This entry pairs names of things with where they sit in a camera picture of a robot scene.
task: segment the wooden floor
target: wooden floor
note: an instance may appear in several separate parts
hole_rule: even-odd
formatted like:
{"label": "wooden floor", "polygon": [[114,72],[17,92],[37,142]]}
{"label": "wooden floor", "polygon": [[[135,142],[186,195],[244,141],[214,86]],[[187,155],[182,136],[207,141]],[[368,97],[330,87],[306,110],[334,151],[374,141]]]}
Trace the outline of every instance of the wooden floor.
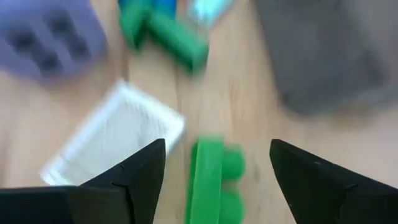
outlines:
{"label": "wooden floor", "polygon": [[154,45],[130,54],[115,1],[91,1],[109,40],[102,62],[79,80],[53,86],[0,74],[0,185],[43,185],[39,170],[115,79],[124,77],[187,118],[187,131],[167,161],[155,223],[183,223],[190,146],[200,134],[222,134],[245,150],[246,173],[238,185],[244,223],[294,223],[270,164],[272,138],[398,187],[398,107],[307,119],[287,113],[276,98],[250,1],[237,0],[211,31],[207,70],[197,78]]}

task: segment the gray object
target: gray object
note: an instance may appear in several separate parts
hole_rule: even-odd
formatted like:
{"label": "gray object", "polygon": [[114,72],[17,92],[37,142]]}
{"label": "gray object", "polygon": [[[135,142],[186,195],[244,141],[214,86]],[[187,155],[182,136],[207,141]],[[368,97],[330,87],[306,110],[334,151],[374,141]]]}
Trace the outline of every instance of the gray object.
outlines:
{"label": "gray object", "polygon": [[286,107],[312,114],[398,96],[398,1],[256,4]]}

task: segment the plastic toy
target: plastic toy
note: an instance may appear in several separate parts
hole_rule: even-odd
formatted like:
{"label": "plastic toy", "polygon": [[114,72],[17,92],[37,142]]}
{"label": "plastic toy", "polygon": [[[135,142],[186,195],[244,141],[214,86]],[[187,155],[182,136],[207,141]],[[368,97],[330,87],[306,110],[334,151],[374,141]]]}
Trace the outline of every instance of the plastic toy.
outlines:
{"label": "plastic toy", "polygon": [[200,24],[211,27],[232,3],[233,0],[194,0],[188,14]]}
{"label": "plastic toy", "polygon": [[74,76],[106,48],[87,0],[3,0],[0,17],[0,66],[21,77]]}
{"label": "plastic toy", "polygon": [[237,146],[218,138],[200,138],[192,147],[185,224],[239,224],[244,205],[236,191],[223,190],[222,181],[238,180],[244,157]]}
{"label": "plastic toy", "polygon": [[149,36],[191,72],[206,64],[208,42],[199,38],[194,30],[189,30],[182,22],[144,0],[125,2],[123,5],[120,24],[130,47],[139,50],[145,37]]}
{"label": "plastic toy", "polygon": [[177,13],[177,0],[119,0],[119,7],[123,10],[132,2],[146,4],[157,11],[162,11],[170,17],[175,17]]}

